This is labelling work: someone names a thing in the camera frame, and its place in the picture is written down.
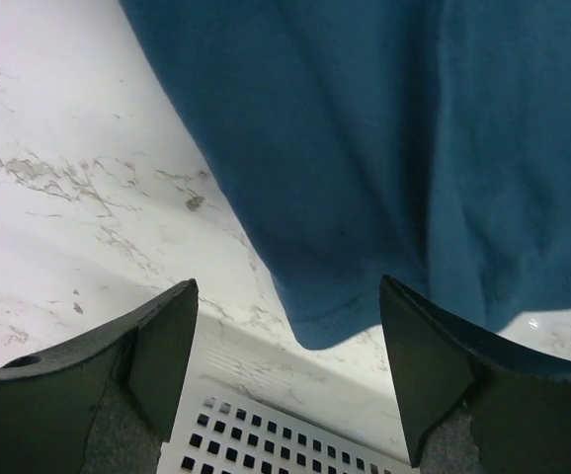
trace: blue fabric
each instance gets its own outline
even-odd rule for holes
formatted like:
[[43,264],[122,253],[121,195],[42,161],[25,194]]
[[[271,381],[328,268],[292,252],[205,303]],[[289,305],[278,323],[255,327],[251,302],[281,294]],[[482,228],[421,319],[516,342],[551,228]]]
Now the blue fabric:
[[571,308],[571,2],[122,3],[304,346]]

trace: distressed white surface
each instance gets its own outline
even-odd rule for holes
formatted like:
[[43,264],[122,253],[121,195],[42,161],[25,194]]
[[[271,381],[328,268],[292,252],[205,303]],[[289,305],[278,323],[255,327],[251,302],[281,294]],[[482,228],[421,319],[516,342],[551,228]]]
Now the distressed white surface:
[[[114,0],[0,0],[0,365],[194,277],[192,370],[405,457],[381,331],[294,341]],[[508,337],[571,358],[571,316]]]

